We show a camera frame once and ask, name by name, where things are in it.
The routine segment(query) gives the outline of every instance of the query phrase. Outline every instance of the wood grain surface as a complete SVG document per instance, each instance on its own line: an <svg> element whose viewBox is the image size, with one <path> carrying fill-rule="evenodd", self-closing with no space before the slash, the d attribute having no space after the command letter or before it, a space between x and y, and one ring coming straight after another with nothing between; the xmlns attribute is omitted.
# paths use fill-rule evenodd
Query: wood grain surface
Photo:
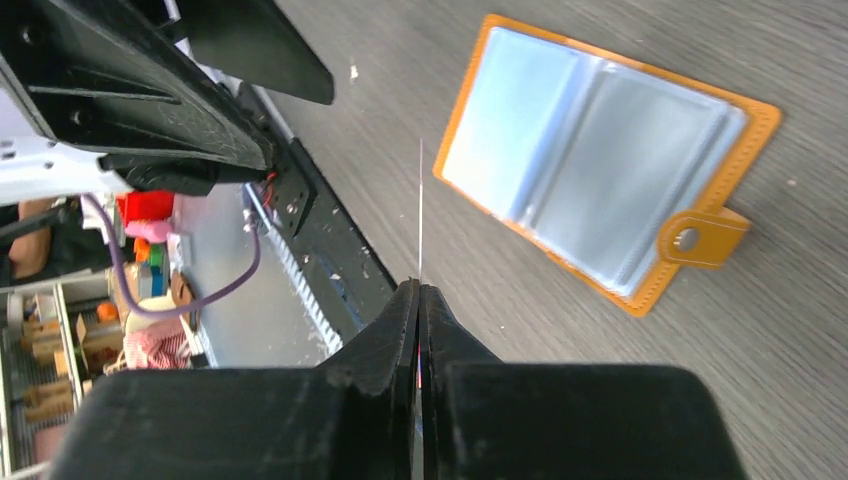
<svg viewBox="0 0 848 480"><path fill-rule="evenodd" d="M697 372L753 478L848 478L848 2L279 3L333 71L338 99L275 99L398 278L417 268L419 138L432 165L487 13L779 105L783 127L730 202L753 231L723 270L684 270L644 319L430 176L424 278L505 359Z"/></svg>

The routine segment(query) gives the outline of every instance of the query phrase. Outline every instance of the debris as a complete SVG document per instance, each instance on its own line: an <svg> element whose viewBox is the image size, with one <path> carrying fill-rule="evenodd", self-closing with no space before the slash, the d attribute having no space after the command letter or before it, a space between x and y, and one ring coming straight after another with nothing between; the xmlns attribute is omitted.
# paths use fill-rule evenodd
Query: debris
<svg viewBox="0 0 848 480"><path fill-rule="evenodd" d="M353 64L353 59L350 59L350 84L353 85L353 82L356 81L356 78L359 77L359 70L356 68L356 65Z"/></svg>

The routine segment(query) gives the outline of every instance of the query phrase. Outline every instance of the card holder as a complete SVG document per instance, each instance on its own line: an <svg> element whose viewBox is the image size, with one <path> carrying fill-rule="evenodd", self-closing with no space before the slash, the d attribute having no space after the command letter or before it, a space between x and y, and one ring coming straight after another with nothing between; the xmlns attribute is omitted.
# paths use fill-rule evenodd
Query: card holder
<svg viewBox="0 0 848 480"><path fill-rule="evenodd" d="M771 105L486 17L434 174L632 315L749 223L723 206Z"/></svg>

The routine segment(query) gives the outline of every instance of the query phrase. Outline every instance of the shelf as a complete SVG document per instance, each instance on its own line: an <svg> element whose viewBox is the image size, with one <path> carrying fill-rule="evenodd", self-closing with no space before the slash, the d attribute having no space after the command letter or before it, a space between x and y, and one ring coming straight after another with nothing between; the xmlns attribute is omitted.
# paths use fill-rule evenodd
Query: shelf
<svg viewBox="0 0 848 480"><path fill-rule="evenodd" d="M68 377L74 391L74 409L82 403L82 380L80 379L77 358L74 354L74 336L71 328L71 319L68 318L65 292L61 284L53 287L53 299L56 302L56 312L59 316L60 332L62 334L62 348L65 350L65 361L68 362Z"/></svg>
<svg viewBox="0 0 848 480"><path fill-rule="evenodd" d="M12 374L9 369L10 362L5 332L3 332L0 340L3 341L3 345L0 346L0 372L2 372L0 374L0 381L2 382L2 385L0 385L0 405L3 406L3 410L0 412L0 432L2 432L0 448L3 449L3 475L8 476L12 473L14 467L12 463L12 422L9 415L12 408Z"/></svg>

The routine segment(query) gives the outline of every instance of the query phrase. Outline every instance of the purple cable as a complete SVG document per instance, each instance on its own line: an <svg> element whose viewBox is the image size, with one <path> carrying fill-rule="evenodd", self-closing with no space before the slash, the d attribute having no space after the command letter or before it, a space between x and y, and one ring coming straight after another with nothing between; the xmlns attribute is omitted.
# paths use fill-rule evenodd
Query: purple cable
<svg viewBox="0 0 848 480"><path fill-rule="evenodd" d="M124 254L121 251L121 248L118 246L118 236L115 235L115 226L112 224L112 221L109 220L109 214L106 213L106 210L103 209L103 206L100 205L93 195L86 193L82 195L82 198L91 204L94 211L97 212L97 215L100 217L100 220L103 221L103 225L108 227L106 228L106 236L109 237L109 255L112 257L112 264L115 266L115 273L118 277L118 288L121 291L121 295L124 297L124 301L126 301L127 305L130 307L130 310L143 317L159 319L172 318L200 310L201 307L209 305L212 302L216 302L233 293L233 291L237 288L244 285L244 283L252 277L254 273L256 273L256 270L259 269L260 252L262 250L259 245L259 232L257 232L254 225L248 222L248 228L253 234L253 263L250 264L250 267L248 267L241 276L208 297L197 299L188 305L172 308L170 310L148 310L136 303L132 293L130 293L130 284L127 281L127 275L123 269L123 265L126 260L124 259Z"/></svg>

